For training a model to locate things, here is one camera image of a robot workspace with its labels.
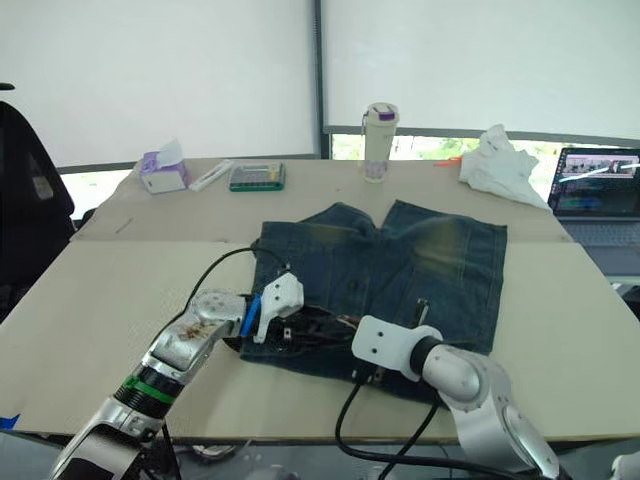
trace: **purple tissue box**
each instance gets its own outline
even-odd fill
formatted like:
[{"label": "purple tissue box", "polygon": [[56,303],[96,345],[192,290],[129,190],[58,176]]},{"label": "purple tissue box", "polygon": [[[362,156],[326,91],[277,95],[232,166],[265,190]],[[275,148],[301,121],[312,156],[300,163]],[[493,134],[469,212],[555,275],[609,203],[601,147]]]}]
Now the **purple tissue box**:
[{"label": "purple tissue box", "polygon": [[151,193],[173,192],[184,190],[189,185],[189,173],[184,160],[168,165],[158,166],[158,152],[147,152],[142,157],[140,181]]}]

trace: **blue tape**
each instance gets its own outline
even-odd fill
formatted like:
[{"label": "blue tape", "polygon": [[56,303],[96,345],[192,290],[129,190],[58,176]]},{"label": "blue tape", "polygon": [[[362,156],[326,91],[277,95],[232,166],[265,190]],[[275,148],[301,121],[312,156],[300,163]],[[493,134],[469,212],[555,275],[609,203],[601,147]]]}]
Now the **blue tape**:
[{"label": "blue tape", "polygon": [[242,328],[240,329],[241,337],[249,336],[249,331],[251,330],[251,325],[253,325],[253,319],[255,318],[256,313],[258,312],[260,303],[261,303],[261,296],[259,294],[256,294],[256,296],[253,297],[253,302],[251,302],[251,306],[249,307],[249,313],[247,313],[247,316],[244,319],[244,323],[242,324]]},{"label": "blue tape", "polygon": [[16,423],[18,423],[18,419],[20,418],[20,414],[16,415],[13,418],[3,418],[0,417],[0,430],[13,430]]}]

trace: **green calculator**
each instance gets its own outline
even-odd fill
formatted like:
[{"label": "green calculator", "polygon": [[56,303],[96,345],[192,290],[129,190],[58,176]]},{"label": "green calculator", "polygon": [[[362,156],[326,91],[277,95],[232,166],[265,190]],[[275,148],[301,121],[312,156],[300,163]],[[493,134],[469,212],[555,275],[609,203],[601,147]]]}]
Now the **green calculator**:
[{"label": "green calculator", "polygon": [[281,162],[238,165],[231,171],[232,192],[268,192],[284,188],[284,164]]}]

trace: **beige tabletop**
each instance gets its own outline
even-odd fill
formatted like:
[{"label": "beige tabletop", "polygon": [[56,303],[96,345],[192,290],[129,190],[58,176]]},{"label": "beige tabletop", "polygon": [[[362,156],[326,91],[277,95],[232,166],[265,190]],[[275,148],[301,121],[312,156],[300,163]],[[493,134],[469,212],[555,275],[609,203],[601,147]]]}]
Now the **beige tabletop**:
[{"label": "beige tabletop", "polygon": [[[204,268],[238,245],[77,241],[0,325],[0,416],[20,431],[74,433],[139,362]],[[205,286],[246,292],[251,255]],[[548,439],[640,434],[640,324],[572,243],[513,242],[492,358]],[[330,439],[347,382],[244,362],[224,344],[168,423],[181,437]],[[428,405],[364,388],[345,423],[358,438],[406,438]],[[453,440],[440,411],[426,438]]]},{"label": "beige tabletop", "polygon": [[[188,160],[187,166],[192,178],[197,178],[219,161]],[[198,193],[184,190],[151,195],[134,169],[75,239],[251,243],[260,235],[265,220],[303,220],[334,202],[364,210],[380,226],[394,200],[400,199],[433,210],[506,224],[510,242],[572,241],[549,212],[478,192],[458,182],[458,166],[392,162],[388,179],[370,184],[359,175],[356,162],[284,163],[285,189],[257,193],[230,192],[225,176]]]}]

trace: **white roller shade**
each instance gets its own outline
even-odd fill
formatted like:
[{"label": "white roller shade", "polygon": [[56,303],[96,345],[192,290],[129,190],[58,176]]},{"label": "white roller shade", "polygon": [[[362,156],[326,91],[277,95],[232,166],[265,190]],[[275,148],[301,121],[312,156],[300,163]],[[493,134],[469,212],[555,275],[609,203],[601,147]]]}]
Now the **white roller shade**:
[{"label": "white roller shade", "polygon": [[311,0],[2,0],[0,92],[57,166],[311,154]]},{"label": "white roller shade", "polygon": [[402,128],[640,139],[638,0],[323,0],[325,130],[398,105]]}]

